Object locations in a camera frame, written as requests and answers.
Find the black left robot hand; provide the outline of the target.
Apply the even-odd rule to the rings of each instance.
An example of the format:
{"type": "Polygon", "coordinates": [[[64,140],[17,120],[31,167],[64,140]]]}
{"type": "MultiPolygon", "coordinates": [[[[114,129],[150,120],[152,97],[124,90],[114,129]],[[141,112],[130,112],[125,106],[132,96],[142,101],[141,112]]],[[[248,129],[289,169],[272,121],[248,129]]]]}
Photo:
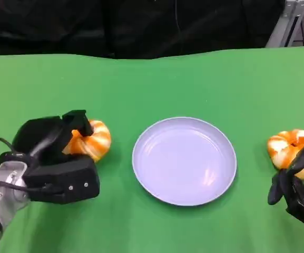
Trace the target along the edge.
{"type": "Polygon", "coordinates": [[[12,145],[17,152],[26,154],[40,166],[60,164],[76,157],[63,153],[72,140],[73,130],[83,137],[93,134],[85,110],[28,120],[16,133],[12,145]]]}

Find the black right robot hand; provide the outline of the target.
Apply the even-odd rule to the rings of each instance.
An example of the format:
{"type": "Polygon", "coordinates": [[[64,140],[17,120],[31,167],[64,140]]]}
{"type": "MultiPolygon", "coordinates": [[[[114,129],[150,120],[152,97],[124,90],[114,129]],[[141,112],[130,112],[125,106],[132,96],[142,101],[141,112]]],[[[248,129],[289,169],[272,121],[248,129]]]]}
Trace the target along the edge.
{"type": "Polygon", "coordinates": [[[284,198],[287,213],[304,223],[304,183],[297,177],[297,173],[303,169],[304,147],[287,169],[280,170],[272,177],[268,204],[275,205],[284,198]]]}

